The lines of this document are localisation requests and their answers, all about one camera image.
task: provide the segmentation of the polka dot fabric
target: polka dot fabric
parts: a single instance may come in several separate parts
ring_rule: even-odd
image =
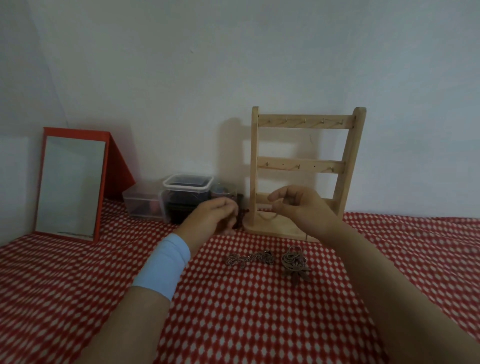
[[[480,341],[480,220],[347,213],[345,220]],[[100,242],[26,235],[0,248],[0,362],[72,363],[173,225],[129,218],[106,201]],[[300,245],[312,283],[292,289],[280,257]],[[222,258],[271,250],[274,266]],[[385,363],[341,261],[317,243],[238,231],[188,264],[156,363]]]

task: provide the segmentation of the earring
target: earring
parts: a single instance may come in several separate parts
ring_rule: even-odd
[[[285,268],[284,276],[289,274],[292,277],[292,286],[295,288],[302,278],[306,282],[311,282],[307,272],[310,268],[306,265],[307,258],[303,256],[303,250],[299,246],[291,246],[288,251],[282,256],[282,265]]]
[[[264,250],[263,252],[257,252],[247,256],[241,256],[240,254],[229,254],[223,258],[225,264],[230,267],[240,263],[240,269],[245,268],[245,263],[253,262],[255,260],[269,265],[275,263],[275,258],[272,252],[269,250]]]

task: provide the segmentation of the mirror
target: mirror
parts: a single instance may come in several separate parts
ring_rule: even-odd
[[[36,231],[93,241],[105,146],[46,137]]]

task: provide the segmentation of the white wall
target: white wall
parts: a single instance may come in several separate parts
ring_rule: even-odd
[[[66,127],[26,0],[0,4],[0,244],[33,227],[43,126]]]
[[[136,177],[247,191],[250,112],[368,109],[347,209],[480,217],[478,4],[30,0],[69,124],[112,131]],[[340,158],[337,131],[261,133],[261,154]],[[262,173],[329,197],[332,176]]]

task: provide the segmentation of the left hand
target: left hand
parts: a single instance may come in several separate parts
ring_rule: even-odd
[[[233,235],[239,207],[229,198],[202,202],[174,231],[188,245],[192,257],[213,234]]]

